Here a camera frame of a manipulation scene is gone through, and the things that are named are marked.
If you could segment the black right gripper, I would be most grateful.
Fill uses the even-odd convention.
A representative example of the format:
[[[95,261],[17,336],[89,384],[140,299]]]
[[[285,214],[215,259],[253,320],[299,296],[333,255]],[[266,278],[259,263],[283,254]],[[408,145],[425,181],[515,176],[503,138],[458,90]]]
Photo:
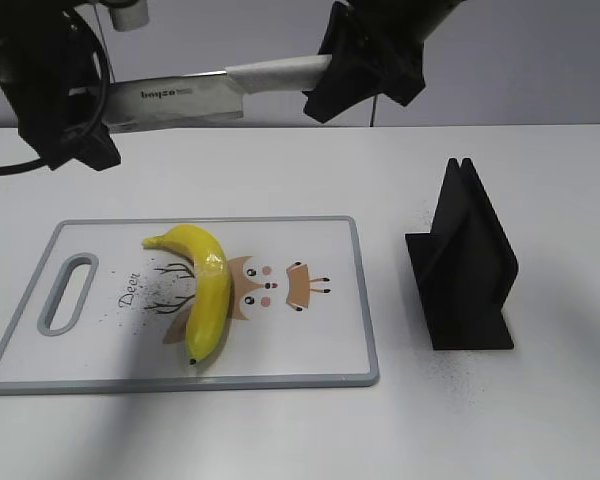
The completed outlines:
[[[305,92],[304,113],[326,123],[377,95],[409,105],[425,88],[424,44],[461,0],[336,1],[318,53],[331,61]]]

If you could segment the white cylinder on left arm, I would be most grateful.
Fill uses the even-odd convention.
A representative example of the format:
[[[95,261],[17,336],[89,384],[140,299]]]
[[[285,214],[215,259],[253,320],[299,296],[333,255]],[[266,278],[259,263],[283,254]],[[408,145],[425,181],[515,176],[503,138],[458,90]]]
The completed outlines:
[[[146,0],[112,1],[107,9],[116,31],[128,32],[149,23],[149,8]]]

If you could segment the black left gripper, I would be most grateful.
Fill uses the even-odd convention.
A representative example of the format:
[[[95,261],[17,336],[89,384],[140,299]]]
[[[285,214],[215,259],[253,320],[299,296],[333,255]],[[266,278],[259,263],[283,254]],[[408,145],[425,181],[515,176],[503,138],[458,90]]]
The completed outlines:
[[[95,171],[120,163],[102,122],[111,86],[101,41],[78,1],[0,1],[0,90],[36,159],[13,171],[56,170],[75,159]]]

